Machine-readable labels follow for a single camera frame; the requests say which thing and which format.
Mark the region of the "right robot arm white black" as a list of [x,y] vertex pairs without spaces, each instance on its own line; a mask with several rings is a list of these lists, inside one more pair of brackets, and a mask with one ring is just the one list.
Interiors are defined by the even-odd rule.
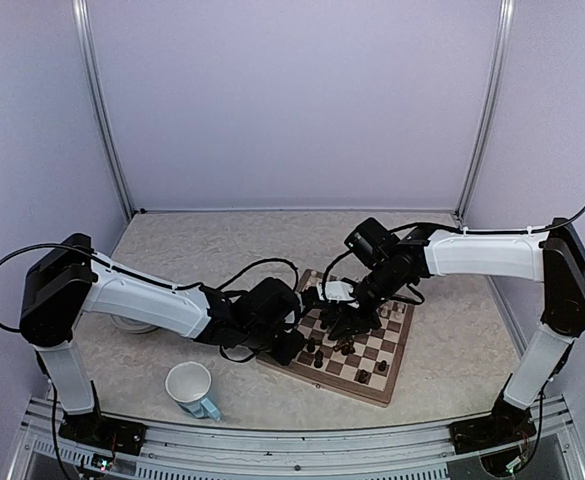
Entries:
[[538,330],[483,423],[484,436],[503,444],[521,429],[531,405],[585,331],[585,248],[564,218],[523,230],[472,231],[433,223],[405,230],[400,238],[368,218],[346,238],[349,253],[369,273],[357,285],[320,284],[320,299],[337,312],[334,333],[371,328],[377,309],[391,296],[433,276],[500,276],[543,284]]

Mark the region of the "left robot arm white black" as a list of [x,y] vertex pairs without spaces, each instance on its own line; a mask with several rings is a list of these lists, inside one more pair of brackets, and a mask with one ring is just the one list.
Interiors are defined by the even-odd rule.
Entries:
[[27,272],[19,329],[37,351],[64,414],[90,444],[105,443],[112,424],[100,412],[73,343],[84,313],[109,314],[223,350],[245,347],[283,366],[303,347],[304,337],[296,329],[301,301],[277,278],[267,277],[237,293],[202,283],[175,285],[112,261],[82,233],[48,250]]

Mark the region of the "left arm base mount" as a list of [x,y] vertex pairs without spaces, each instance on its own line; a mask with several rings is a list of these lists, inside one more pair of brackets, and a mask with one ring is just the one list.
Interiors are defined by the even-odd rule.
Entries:
[[65,413],[59,435],[97,449],[138,456],[146,431],[147,426],[142,423],[108,417],[99,412],[82,415]]

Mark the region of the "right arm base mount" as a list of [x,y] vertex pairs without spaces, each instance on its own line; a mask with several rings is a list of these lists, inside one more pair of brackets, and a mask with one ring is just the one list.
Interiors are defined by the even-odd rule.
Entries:
[[455,453],[465,454],[534,437],[537,429],[529,410],[516,410],[456,421],[449,432]]

